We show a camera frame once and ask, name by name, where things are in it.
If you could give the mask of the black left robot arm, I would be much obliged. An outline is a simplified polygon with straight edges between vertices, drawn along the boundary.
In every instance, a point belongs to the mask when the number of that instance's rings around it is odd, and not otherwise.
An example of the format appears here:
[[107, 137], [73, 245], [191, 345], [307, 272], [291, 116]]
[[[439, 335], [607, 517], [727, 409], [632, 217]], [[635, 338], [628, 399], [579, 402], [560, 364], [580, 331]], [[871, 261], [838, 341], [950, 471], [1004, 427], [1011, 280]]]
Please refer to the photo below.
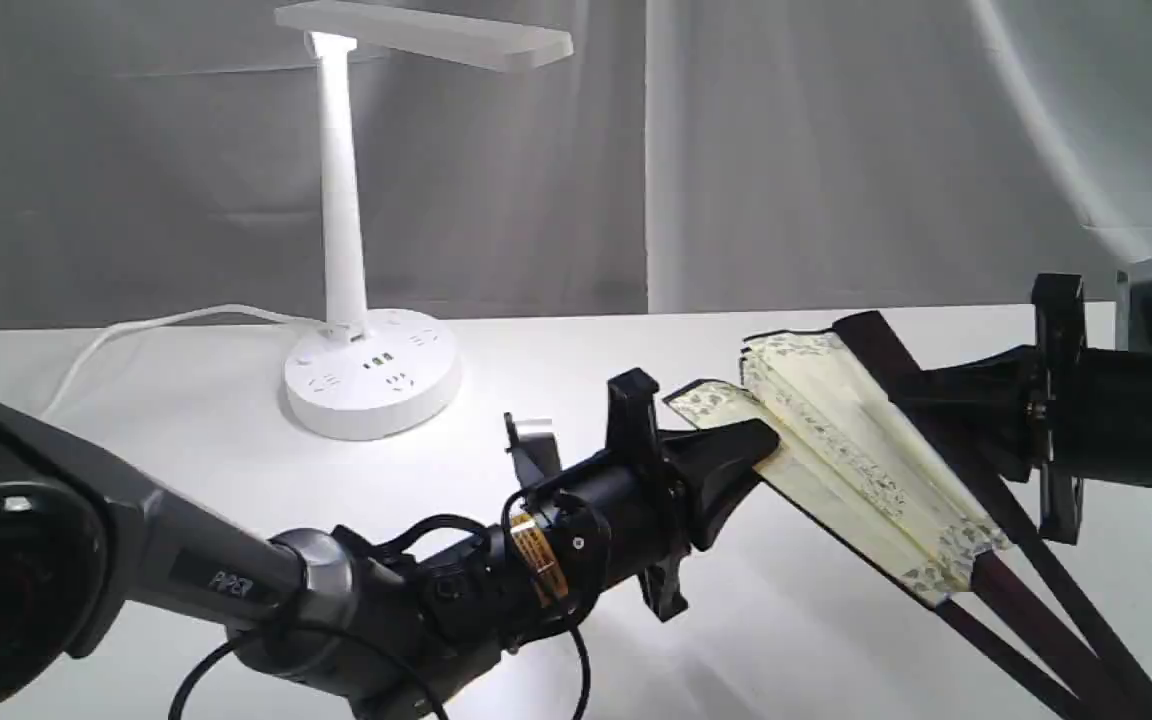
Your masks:
[[639, 369], [613, 378], [605, 447], [566, 469], [552, 435], [507, 418], [518, 488], [497, 524], [439, 514], [381, 543], [347, 526], [253, 536], [0, 404], [0, 705], [59, 657], [91, 655], [142, 602], [227, 632], [180, 683], [172, 719], [227, 655], [357, 719], [444, 719], [503, 655], [563, 634], [582, 714], [593, 670], [579, 626], [596, 601], [632, 578], [658, 620], [685, 611], [682, 560], [713, 546], [780, 447], [759, 419], [659, 429], [657, 389]]

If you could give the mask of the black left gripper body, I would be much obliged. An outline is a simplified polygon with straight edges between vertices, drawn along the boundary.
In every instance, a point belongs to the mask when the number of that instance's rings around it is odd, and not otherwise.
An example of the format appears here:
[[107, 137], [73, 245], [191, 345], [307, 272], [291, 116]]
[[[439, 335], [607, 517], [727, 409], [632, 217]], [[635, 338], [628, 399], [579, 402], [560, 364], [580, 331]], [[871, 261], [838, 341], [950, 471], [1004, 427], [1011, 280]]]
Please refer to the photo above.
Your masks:
[[506, 501], [499, 555], [517, 623], [581, 623], [623, 582], [637, 583], [664, 623], [689, 609], [680, 577], [692, 550], [689, 497], [664, 455], [658, 389], [639, 367], [614, 376], [602, 448]]

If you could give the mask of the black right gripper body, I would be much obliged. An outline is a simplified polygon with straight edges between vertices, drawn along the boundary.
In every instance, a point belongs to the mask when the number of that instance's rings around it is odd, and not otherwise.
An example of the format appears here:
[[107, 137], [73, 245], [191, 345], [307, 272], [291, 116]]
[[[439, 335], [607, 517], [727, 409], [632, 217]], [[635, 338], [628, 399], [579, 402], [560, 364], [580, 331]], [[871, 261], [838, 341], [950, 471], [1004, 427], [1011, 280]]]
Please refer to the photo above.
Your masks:
[[1030, 301], [1039, 354], [1030, 401], [1039, 533], [1075, 544], [1085, 482], [1152, 488], [1152, 355], [1087, 344], [1079, 275], [1038, 275]]

